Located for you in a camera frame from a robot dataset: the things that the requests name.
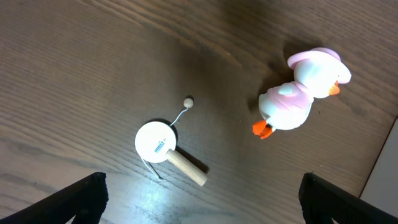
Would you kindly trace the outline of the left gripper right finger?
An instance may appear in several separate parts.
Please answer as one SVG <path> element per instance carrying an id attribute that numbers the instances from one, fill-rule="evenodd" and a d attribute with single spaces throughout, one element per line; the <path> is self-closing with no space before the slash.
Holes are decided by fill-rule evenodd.
<path id="1" fill-rule="evenodd" d="M 306 224 L 397 224 L 394 217 L 307 172 L 300 184 L 298 199 Z"/>

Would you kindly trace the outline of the white duck toy pink hat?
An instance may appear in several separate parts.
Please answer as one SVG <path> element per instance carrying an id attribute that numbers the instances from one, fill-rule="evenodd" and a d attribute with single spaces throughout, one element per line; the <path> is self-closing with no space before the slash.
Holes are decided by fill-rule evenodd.
<path id="1" fill-rule="evenodd" d="M 317 47 L 287 59 L 294 81 L 272 87 L 259 95 L 262 120 L 252 126 L 261 139 L 276 130 L 291 130 L 308 118 L 314 99 L 340 93 L 340 84 L 349 83 L 351 72 L 332 49 Z"/>

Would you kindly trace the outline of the white wooden paddle ball toy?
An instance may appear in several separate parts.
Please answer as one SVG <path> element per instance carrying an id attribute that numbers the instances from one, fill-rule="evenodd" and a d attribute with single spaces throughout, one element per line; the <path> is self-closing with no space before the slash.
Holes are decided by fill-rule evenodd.
<path id="1" fill-rule="evenodd" d="M 138 130 L 134 146 L 144 165 L 160 180 L 161 176 L 152 164 L 169 161 L 198 185 L 203 186 L 208 180 L 207 175 L 186 157 L 176 151 L 177 135 L 172 126 L 181 115 L 194 105 L 193 98 L 187 97 L 183 101 L 184 109 L 170 123 L 150 121 Z"/>

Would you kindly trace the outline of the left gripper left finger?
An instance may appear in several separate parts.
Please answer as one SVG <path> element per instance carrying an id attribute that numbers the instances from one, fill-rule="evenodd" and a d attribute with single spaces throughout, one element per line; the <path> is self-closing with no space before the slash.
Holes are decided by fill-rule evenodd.
<path id="1" fill-rule="evenodd" d="M 98 224 L 109 200 L 106 174 L 95 172 L 47 198 L 1 219 L 1 223 Z"/>

